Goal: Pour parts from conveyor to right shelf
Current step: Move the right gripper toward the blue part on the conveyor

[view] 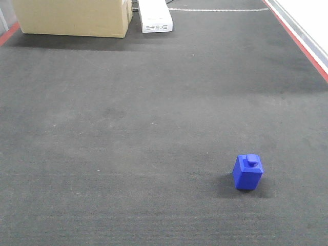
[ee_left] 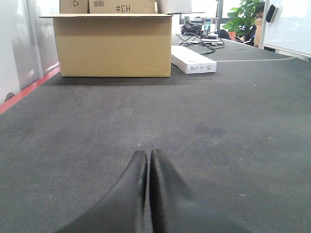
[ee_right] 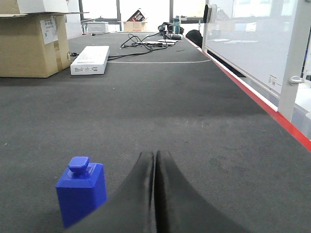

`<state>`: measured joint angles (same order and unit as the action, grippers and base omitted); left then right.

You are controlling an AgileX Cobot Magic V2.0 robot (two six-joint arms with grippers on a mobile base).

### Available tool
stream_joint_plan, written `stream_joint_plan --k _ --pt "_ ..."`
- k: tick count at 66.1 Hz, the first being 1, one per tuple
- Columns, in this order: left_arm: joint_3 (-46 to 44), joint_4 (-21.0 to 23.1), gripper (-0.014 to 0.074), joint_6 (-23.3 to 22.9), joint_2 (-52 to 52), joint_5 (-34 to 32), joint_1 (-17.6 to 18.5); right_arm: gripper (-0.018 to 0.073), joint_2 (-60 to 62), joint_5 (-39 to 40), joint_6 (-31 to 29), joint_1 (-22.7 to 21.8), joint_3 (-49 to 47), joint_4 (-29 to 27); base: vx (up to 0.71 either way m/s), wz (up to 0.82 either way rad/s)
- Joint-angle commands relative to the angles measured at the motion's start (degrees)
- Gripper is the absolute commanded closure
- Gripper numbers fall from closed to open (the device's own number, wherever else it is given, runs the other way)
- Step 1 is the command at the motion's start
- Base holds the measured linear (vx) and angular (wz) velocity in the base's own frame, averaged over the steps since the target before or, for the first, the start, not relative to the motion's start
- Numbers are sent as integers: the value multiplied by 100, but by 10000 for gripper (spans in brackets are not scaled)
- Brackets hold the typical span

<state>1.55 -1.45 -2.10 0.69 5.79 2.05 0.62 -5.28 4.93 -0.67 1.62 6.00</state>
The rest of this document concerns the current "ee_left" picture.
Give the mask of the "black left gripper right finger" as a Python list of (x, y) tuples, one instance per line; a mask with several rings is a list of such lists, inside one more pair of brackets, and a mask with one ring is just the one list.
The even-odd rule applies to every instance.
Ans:
[(149, 196), (155, 233), (246, 233), (192, 191), (163, 150), (150, 160)]

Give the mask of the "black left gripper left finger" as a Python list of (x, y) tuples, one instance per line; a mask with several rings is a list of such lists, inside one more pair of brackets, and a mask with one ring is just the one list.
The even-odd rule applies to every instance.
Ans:
[(59, 233), (142, 233), (148, 161), (137, 150), (126, 170), (93, 207)]

